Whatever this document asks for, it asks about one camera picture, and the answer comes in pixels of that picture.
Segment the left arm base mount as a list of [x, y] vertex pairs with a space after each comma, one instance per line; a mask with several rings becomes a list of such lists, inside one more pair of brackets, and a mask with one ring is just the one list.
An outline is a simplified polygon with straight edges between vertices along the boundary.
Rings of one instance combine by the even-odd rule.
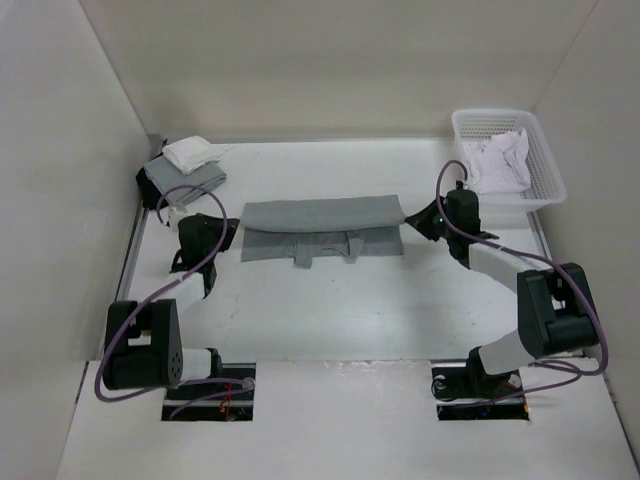
[[238, 393], [233, 382], [185, 385], [167, 390], [161, 420], [165, 422], [250, 422], [255, 391]]

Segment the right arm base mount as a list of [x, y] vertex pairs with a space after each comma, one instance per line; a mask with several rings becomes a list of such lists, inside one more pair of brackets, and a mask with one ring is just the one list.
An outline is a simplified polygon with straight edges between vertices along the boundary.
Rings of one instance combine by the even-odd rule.
[[518, 370], [489, 375], [473, 350], [464, 361], [439, 361], [431, 366], [431, 393], [440, 421], [529, 420]]

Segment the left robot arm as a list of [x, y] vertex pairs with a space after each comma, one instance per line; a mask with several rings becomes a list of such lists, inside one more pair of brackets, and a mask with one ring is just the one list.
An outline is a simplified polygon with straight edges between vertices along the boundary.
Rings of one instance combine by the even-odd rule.
[[101, 380], [112, 391], [176, 388], [190, 384], [197, 394], [214, 398], [224, 387], [221, 355], [212, 347], [182, 344], [180, 315], [212, 292], [215, 256], [229, 249], [237, 218], [189, 215], [177, 221], [179, 249], [168, 282], [151, 301], [112, 303], [107, 313]]

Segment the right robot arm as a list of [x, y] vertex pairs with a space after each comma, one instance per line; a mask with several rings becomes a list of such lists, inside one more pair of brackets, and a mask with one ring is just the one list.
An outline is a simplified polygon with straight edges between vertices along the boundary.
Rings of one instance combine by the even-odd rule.
[[510, 395], [521, 387], [519, 368], [539, 365], [569, 371], [570, 366], [553, 360], [553, 355], [599, 344], [597, 313], [584, 270], [499, 244], [497, 236], [482, 229], [479, 200], [472, 191], [457, 187], [437, 196], [405, 222], [430, 241], [445, 240], [453, 259], [500, 283], [517, 300], [515, 330], [472, 349], [463, 369], [438, 374], [438, 397], [447, 390], [465, 398]]

